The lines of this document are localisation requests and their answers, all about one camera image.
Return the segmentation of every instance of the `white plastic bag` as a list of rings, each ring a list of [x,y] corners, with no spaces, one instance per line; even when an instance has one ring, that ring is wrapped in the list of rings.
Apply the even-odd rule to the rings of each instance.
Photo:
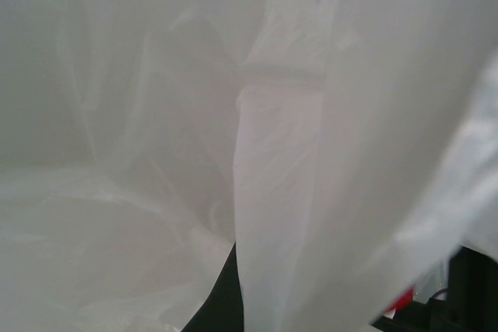
[[[235,239],[247,332],[365,327],[482,239],[495,3],[0,0],[2,330],[180,330]]]

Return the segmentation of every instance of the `translucent plastic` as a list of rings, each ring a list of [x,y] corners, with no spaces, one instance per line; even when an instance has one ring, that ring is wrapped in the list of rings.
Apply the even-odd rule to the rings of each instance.
[[[0,0],[0,25],[2,331],[179,331],[235,239],[246,332],[368,330],[459,243],[498,257],[496,0]]]

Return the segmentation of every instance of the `white fabric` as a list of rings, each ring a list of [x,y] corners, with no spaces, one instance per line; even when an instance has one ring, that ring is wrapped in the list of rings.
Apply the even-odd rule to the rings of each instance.
[[[2,330],[180,330],[235,239],[247,332],[497,258],[497,7],[0,0]]]

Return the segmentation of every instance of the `crumpled plastic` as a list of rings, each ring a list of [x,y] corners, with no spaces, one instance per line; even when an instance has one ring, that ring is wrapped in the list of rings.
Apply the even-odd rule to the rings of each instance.
[[[179,331],[234,240],[247,332],[498,258],[497,7],[0,0],[2,330]]]

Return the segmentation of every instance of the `black object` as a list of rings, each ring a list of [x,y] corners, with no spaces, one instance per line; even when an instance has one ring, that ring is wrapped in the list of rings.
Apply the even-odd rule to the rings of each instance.
[[[497,332],[498,264],[462,247],[450,261],[446,301],[410,302],[373,326],[383,332]]]
[[[208,299],[182,332],[243,332],[244,306],[235,245]]]
[[[450,261],[446,301],[410,302],[393,319],[382,316],[372,325],[383,332],[498,332],[498,264],[462,247]],[[235,246],[183,332],[244,332]]]

